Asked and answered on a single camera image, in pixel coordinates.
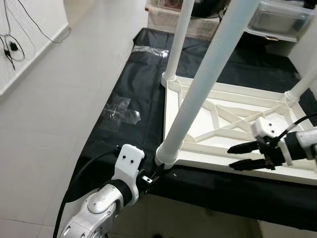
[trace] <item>transparent plastic box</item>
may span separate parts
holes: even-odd
[[[303,8],[303,1],[263,0],[246,32],[268,38],[296,42],[315,10]]]

